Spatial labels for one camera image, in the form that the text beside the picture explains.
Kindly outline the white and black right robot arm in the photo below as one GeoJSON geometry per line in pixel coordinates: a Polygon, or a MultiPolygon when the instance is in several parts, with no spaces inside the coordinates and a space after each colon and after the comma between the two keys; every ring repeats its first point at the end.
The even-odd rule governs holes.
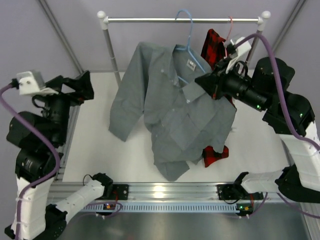
{"type": "Polygon", "coordinates": [[[195,82],[215,99],[230,96],[263,112],[262,120],[280,137],[292,159],[289,166],[274,172],[242,172],[234,181],[233,194],[243,199],[269,192],[298,203],[319,203],[320,141],[309,100],[288,91],[295,70],[279,58],[264,57],[249,76],[243,61],[232,70],[228,63],[221,60],[195,82]]]}

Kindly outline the silver white clothes rack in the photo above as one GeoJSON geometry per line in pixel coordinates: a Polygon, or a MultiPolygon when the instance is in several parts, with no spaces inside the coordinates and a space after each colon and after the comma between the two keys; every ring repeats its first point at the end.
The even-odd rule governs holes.
{"type": "Polygon", "coordinates": [[[99,19],[100,28],[103,32],[108,54],[111,60],[112,70],[115,76],[116,83],[119,85],[121,83],[121,76],[118,69],[114,49],[112,46],[112,41],[109,32],[109,24],[136,24],[136,23],[188,23],[188,24],[230,24],[233,26],[234,24],[256,24],[257,25],[257,33],[262,33],[266,27],[267,21],[271,17],[271,12],[265,10],[261,13],[260,16],[256,18],[193,18],[187,10],[180,10],[179,13],[184,12],[188,15],[187,18],[180,18],[178,15],[174,18],[168,17],[109,17],[107,14],[100,10],[97,13],[97,17],[99,19]]]}

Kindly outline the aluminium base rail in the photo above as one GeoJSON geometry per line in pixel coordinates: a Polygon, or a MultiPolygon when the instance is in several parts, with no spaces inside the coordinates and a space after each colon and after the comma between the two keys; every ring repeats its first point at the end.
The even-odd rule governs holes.
{"type": "MultiPolygon", "coordinates": [[[[131,182],[129,201],[210,201],[218,199],[217,185],[225,182],[131,182]]],[[[81,182],[54,182],[49,199],[59,201],[83,187],[81,182]]]]}

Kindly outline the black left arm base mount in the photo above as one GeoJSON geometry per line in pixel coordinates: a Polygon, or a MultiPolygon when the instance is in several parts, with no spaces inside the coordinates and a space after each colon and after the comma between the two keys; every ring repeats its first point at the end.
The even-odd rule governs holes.
{"type": "Polygon", "coordinates": [[[121,200],[125,201],[128,199],[129,195],[129,185],[128,184],[113,184],[112,186],[107,187],[106,190],[104,190],[101,197],[99,197],[99,200],[121,200]]]}

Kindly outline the light blue wire hanger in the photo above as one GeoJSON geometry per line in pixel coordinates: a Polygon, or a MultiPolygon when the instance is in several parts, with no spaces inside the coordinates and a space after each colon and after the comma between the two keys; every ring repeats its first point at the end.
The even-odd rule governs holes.
{"type": "Polygon", "coordinates": [[[193,33],[194,21],[191,13],[187,9],[179,9],[175,15],[175,20],[179,15],[187,15],[189,24],[185,44],[176,44],[170,51],[169,71],[173,85],[181,88],[195,82],[197,77],[207,74],[211,67],[199,53],[191,48],[191,38],[193,33]]]}

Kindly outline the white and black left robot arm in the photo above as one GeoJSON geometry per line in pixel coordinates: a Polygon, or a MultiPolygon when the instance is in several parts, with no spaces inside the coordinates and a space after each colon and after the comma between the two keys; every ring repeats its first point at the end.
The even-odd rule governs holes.
{"type": "Polygon", "coordinates": [[[63,156],[58,149],[67,142],[70,109],[94,98],[91,74],[85,71],[76,78],[59,75],[44,81],[40,72],[30,70],[18,73],[1,93],[10,89],[30,96],[41,113],[16,112],[4,99],[0,101],[12,114],[6,139],[19,148],[15,216],[4,232],[13,240],[55,240],[85,206],[113,195],[113,180],[97,173],[69,197],[47,203],[63,156]]]}

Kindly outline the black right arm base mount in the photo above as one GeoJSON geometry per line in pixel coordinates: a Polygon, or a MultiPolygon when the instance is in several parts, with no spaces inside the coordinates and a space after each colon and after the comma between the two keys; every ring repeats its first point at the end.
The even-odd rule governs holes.
{"type": "Polygon", "coordinates": [[[217,193],[219,200],[244,200],[247,192],[238,184],[218,184],[217,193]]]}

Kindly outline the red black plaid shirt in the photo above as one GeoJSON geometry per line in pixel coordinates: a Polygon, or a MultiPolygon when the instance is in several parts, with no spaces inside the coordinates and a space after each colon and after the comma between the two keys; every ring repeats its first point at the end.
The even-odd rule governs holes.
{"type": "MultiPolygon", "coordinates": [[[[212,28],[208,30],[202,50],[201,57],[210,65],[213,70],[216,64],[225,58],[228,51],[224,47],[226,40],[212,28]]],[[[222,153],[214,150],[212,146],[207,146],[202,152],[204,167],[208,168],[213,163],[229,157],[229,148],[223,147],[222,153]]]]}

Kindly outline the grey button shirt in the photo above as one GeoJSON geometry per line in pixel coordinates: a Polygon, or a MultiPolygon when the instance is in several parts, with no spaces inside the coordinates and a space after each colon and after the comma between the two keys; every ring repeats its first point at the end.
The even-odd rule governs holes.
{"type": "Polygon", "coordinates": [[[154,165],[174,182],[198,163],[203,150],[222,153],[236,108],[226,97],[214,100],[195,79],[210,65],[182,46],[140,42],[110,109],[109,131],[126,141],[139,119],[151,134],[154,165]]]}

